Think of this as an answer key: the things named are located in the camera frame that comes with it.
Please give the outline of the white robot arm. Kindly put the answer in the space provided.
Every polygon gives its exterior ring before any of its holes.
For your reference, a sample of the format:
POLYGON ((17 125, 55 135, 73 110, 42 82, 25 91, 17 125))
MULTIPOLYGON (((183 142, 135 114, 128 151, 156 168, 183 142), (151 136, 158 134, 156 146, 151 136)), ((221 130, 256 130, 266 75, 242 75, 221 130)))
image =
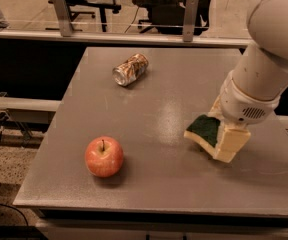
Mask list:
POLYGON ((288 87, 288 0, 252 0, 246 25, 252 41, 223 82, 209 115, 220 120, 211 156, 229 163, 288 87))

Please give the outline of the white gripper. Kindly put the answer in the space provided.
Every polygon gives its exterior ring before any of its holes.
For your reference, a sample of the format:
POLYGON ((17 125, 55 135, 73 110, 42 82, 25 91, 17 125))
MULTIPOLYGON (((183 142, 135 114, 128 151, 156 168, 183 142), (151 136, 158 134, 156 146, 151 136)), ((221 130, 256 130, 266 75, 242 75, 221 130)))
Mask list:
POLYGON ((234 122, 220 124, 213 158, 230 163, 251 137, 245 124, 263 122, 278 103, 278 98, 261 101, 246 95, 234 83, 233 73, 230 72, 221 86, 219 97, 208 112, 209 117, 221 118, 223 114, 227 121, 234 122))

